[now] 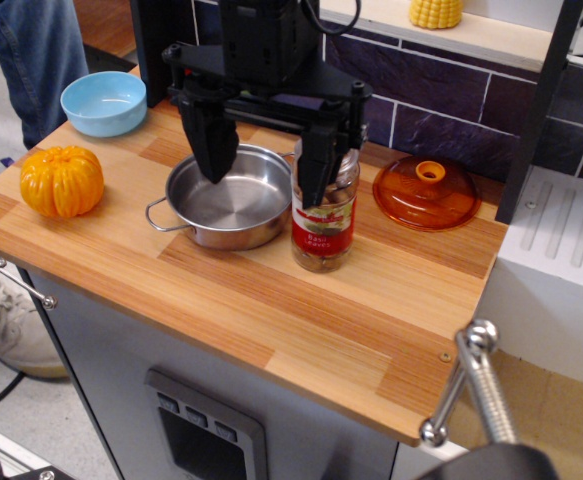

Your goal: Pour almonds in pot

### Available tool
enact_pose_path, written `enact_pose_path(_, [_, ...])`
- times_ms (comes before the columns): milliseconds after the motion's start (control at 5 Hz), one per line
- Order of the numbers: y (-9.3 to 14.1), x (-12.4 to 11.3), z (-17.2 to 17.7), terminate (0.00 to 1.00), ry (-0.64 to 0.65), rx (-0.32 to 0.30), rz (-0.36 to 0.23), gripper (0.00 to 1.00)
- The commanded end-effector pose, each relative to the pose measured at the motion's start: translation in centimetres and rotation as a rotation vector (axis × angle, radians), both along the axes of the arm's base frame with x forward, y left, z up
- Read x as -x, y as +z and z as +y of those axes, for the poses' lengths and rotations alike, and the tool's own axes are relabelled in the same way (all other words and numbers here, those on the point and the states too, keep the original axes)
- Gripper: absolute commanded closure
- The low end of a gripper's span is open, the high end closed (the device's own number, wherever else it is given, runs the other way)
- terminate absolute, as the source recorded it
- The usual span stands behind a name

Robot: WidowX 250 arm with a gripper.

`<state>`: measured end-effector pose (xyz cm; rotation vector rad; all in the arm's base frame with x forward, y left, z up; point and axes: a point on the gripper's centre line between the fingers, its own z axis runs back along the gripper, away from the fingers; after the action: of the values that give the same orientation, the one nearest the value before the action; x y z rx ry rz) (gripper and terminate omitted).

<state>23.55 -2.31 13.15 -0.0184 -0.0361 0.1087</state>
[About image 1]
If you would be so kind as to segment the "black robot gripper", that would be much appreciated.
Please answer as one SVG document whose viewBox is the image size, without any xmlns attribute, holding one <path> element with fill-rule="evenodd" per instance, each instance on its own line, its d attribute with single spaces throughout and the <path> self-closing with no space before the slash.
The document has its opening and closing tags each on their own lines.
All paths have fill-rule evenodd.
<svg viewBox="0 0 583 480">
<path fill-rule="evenodd" d="M 218 45 L 167 47 L 171 94 L 202 175 L 219 183 L 231 170 L 239 137 L 228 114 L 239 102 L 254 102 L 262 117 L 272 119 L 272 98 L 289 95 L 342 105 L 344 127 L 365 130 L 364 105 L 371 89 L 363 81 L 328 65 L 321 57 L 326 36 L 350 32 L 354 23 L 329 28 L 319 17 L 317 1 L 222 1 Z M 304 209 L 322 204 L 346 154 L 344 137 L 329 126 L 314 124 L 301 134 L 298 185 Z"/>
</svg>

